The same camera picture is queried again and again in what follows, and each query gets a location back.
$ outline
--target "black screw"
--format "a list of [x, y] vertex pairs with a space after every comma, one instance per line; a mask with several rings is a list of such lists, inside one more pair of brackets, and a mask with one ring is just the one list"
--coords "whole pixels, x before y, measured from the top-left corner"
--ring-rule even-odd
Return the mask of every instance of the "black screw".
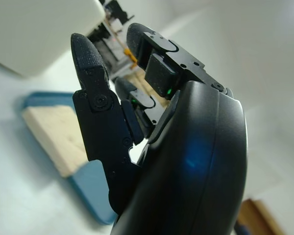
[[123, 145], [125, 146], [125, 147], [128, 147], [128, 146], [130, 146], [131, 145], [131, 139], [130, 138], [128, 138], [128, 137], [125, 137], [124, 139], [123, 139]]
[[221, 85], [220, 83], [218, 82], [214, 82], [213, 84], [211, 84], [211, 86], [213, 88], [216, 88], [217, 90], [219, 90], [220, 92], [223, 92], [224, 91], [224, 87], [223, 85]]
[[82, 99], [86, 99], [87, 94], [85, 92], [81, 92], [81, 93], [79, 93], [78, 97], [80, 97]]
[[108, 98], [103, 94], [98, 94], [94, 98], [95, 106], [98, 108], [103, 108], [108, 103]]

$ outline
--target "machine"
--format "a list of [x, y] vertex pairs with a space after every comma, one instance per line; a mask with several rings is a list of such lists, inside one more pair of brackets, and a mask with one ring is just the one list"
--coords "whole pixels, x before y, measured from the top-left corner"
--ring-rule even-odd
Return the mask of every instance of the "machine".
[[[71, 37], [81, 84], [73, 101], [86, 153], [102, 162], [119, 215], [111, 235], [230, 234], [247, 166], [240, 102], [203, 63], [152, 29], [132, 24], [127, 43], [145, 80], [170, 100], [165, 110], [122, 79], [119, 103], [94, 45]], [[129, 150], [144, 137], [148, 144], [135, 164]]]

